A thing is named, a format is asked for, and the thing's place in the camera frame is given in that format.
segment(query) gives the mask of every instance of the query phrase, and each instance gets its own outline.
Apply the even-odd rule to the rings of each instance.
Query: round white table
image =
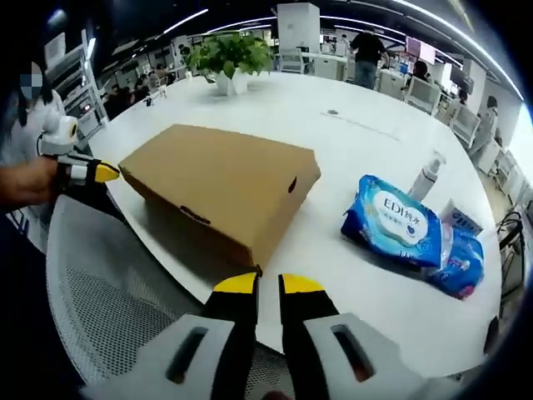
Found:
[[[404,363],[424,376],[459,373],[484,361],[487,328],[501,294],[495,221],[476,170],[447,126],[378,92],[296,74],[263,73],[237,97],[218,95],[202,77],[171,85],[167,93],[153,107],[138,103],[111,121],[90,142],[94,156],[118,164],[173,123],[251,134],[316,152],[322,176],[260,280],[260,343],[282,352],[276,277],[296,273],[320,282],[340,313],[354,313],[398,343]],[[406,191],[433,150],[446,157],[446,165],[424,204],[438,213],[453,198],[484,228],[478,239],[485,277],[465,301],[385,270],[387,260],[340,233],[362,175],[377,175]],[[146,248],[200,302],[226,276],[246,272],[189,251],[165,215],[148,214],[144,199],[124,180],[108,188]]]

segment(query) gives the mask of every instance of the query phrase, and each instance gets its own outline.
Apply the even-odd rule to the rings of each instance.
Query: computer monitor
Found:
[[[473,79],[455,65],[451,66],[450,80],[459,88],[464,89],[468,94],[472,94],[474,91]]]
[[[424,42],[420,42],[420,45],[420,60],[431,65],[435,64],[435,48]]]
[[[410,55],[418,58],[420,56],[420,51],[421,51],[421,41],[413,37],[407,37],[406,51]]]
[[[427,43],[415,39],[414,37],[407,37],[406,50],[410,55],[415,56],[426,63],[431,65],[435,64],[435,48]]]

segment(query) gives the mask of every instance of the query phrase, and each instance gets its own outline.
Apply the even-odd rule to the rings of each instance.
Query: spray bottle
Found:
[[[442,164],[446,164],[444,157],[438,152],[433,152],[433,158],[422,168],[411,190],[407,193],[413,200],[417,202],[424,200],[435,184]]]

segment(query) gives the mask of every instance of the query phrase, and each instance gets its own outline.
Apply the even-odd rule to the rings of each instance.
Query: jeans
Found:
[[[376,68],[377,66],[373,62],[356,61],[356,77],[354,78],[354,83],[357,86],[374,90],[374,86],[376,85]]]

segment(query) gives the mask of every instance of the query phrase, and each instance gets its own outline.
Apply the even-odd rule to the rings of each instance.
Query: wet wipes pack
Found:
[[[441,265],[441,223],[416,200],[378,177],[359,181],[356,201],[341,232],[363,239],[375,252],[419,267]]]
[[[456,298],[483,278],[483,249],[471,232],[441,223],[429,208],[372,175],[346,212],[341,232],[373,252],[416,265],[421,278]]]

